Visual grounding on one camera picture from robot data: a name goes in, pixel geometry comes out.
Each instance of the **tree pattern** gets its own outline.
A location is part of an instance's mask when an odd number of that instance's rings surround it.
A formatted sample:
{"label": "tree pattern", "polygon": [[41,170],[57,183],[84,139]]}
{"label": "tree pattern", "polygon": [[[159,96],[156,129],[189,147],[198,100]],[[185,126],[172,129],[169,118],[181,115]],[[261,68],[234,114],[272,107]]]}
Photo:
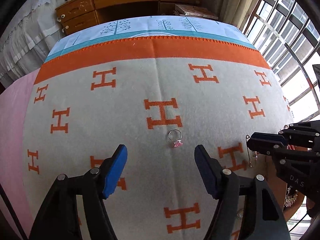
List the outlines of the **tree pattern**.
{"label": "tree pattern", "polygon": [[193,17],[181,17],[180,21],[182,23],[182,25],[186,28],[186,29],[191,29],[193,28],[196,32],[198,30],[202,29],[202,26],[199,24],[199,22],[193,18]]}
{"label": "tree pattern", "polygon": [[129,30],[131,26],[130,26],[129,20],[124,19],[124,20],[118,20],[114,22],[108,22],[103,28],[104,29],[101,31],[100,34],[112,33],[113,35],[115,35],[119,32]]}
{"label": "tree pattern", "polygon": [[174,30],[170,25],[171,23],[167,20],[157,20],[158,30]]}

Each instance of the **lace curtain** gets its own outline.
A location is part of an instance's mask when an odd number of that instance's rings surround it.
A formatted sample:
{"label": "lace curtain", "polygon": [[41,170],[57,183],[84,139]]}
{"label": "lace curtain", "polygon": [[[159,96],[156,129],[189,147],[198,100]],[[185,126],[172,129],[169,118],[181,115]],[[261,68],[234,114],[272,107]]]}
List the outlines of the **lace curtain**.
{"label": "lace curtain", "polygon": [[0,82],[7,88],[41,67],[64,35],[55,8],[65,0],[28,0],[0,38]]}

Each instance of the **drawer handle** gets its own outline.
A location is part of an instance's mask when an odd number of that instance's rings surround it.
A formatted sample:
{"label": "drawer handle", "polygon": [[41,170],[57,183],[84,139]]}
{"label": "drawer handle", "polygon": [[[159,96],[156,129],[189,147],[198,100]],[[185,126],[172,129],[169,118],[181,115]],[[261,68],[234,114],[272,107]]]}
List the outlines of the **drawer handle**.
{"label": "drawer handle", "polygon": [[80,23],[78,23],[78,24],[75,25],[75,28],[76,28],[76,27],[79,27],[79,26],[81,26],[81,25],[83,25],[83,24],[84,24],[84,22],[80,22]]}
{"label": "drawer handle", "polygon": [[79,8],[73,8],[72,10],[69,11],[69,13],[75,13],[78,10],[79,10]]}

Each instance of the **safety pin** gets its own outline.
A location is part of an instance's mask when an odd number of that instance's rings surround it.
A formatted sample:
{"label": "safety pin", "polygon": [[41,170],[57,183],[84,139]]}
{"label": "safety pin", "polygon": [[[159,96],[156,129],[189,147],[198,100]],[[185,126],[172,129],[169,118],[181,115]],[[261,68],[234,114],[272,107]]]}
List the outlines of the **safety pin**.
{"label": "safety pin", "polygon": [[251,159],[250,159],[250,154],[249,154],[249,149],[248,149],[248,146],[247,146],[247,142],[248,142],[249,139],[250,139],[250,136],[247,134],[245,136],[245,145],[247,147],[247,153],[248,153],[248,158],[249,158],[249,166],[250,166],[250,168],[254,168],[256,163],[257,163],[257,159],[258,159],[258,154],[259,153],[258,152],[253,152],[252,157],[254,157],[254,165],[252,165],[252,162],[251,162]]}

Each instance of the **bed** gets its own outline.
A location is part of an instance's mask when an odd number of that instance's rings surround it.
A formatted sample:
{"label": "bed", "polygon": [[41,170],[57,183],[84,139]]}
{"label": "bed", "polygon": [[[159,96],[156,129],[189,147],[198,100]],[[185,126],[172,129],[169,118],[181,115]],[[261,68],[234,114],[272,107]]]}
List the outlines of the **bed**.
{"label": "bed", "polygon": [[[265,175],[264,158],[249,166],[246,135],[277,133],[293,121],[272,70],[236,27],[179,16],[69,35],[0,104],[7,113],[0,116],[0,182],[27,234],[59,174],[84,174],[124,144],[128,161],[105,201],[118,239],[202,239],[217,202],[194,148],[203,144],[238,175]],[[179,147],[168,138],[174,129]],[[82,236],[90,239],[77,200]]]}

